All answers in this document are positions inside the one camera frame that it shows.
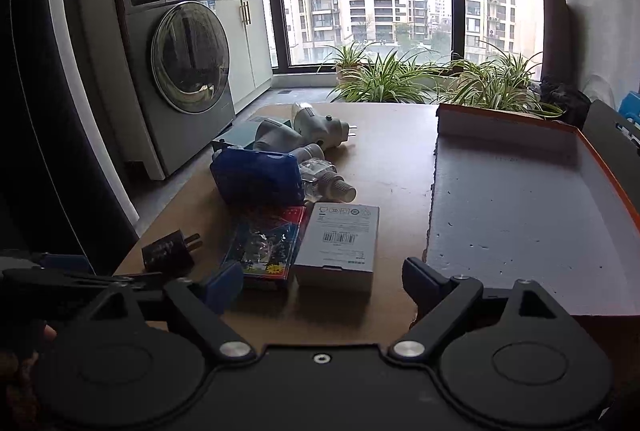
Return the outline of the person left hand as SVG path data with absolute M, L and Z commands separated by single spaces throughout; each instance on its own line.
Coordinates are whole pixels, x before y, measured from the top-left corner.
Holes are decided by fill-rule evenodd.
M 26 342 L 1 344 L 1 412 L 17 418 L 30 416 L 35 410 L 30 374 L 39 359 L 39 351 L 56 339 L 58 333 L 48 324 L 42 336 Z

